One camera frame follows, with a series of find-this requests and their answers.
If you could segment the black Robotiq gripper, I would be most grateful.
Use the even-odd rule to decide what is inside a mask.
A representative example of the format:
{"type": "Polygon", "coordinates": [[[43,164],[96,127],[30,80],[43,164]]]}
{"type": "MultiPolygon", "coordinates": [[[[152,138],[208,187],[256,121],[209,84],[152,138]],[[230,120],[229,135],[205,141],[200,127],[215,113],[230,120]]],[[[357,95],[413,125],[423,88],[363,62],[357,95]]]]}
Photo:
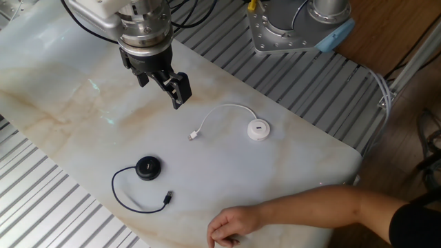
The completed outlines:
{"type": "Polygon", "coordinates": [[[191,96],[192,90],[186,73],[175,73],[172,69],[172,46],[164,51],[151,56],[135,56],[119,48],[124,66],[133,69],[139,85],[145,87],[149,77],[154,79],[162,91],[166,92],[172,100],[172,105],[177,110],[191,96]]]}

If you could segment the person's bare hand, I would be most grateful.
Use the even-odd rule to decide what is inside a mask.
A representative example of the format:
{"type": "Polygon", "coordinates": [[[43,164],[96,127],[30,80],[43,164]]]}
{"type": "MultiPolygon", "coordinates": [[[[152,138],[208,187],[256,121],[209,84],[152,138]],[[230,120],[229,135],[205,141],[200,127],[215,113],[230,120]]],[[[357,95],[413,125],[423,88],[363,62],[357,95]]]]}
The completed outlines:
{"type": "Polygon", "coordinates": [[[233,248],[240,244],[233,236],[250,234],[264,225],[265,221],[255,206],[223,209],[207,226],[207,245],[209,248],[214,248],[215,244],[233,248]]]}

